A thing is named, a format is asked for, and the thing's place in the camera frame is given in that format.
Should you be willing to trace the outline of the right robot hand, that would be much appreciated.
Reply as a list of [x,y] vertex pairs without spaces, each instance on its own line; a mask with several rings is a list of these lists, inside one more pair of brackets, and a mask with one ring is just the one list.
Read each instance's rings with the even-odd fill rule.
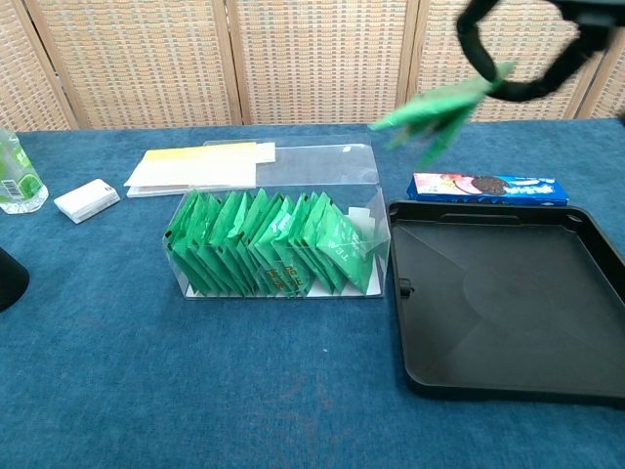
[[553,4],[563,20],[577,25],[577,35],[545,73],[530,82],[505,80],[481,43],[479,22],[494,9],[495,1],[471,1],[458,16],[456,31],[461,48],[479,75],[492,84],[489,97],[522,103],[554,93],[594,54],[609,49],[616,30],[624,26],[624,3],[620,0],[561,0]]

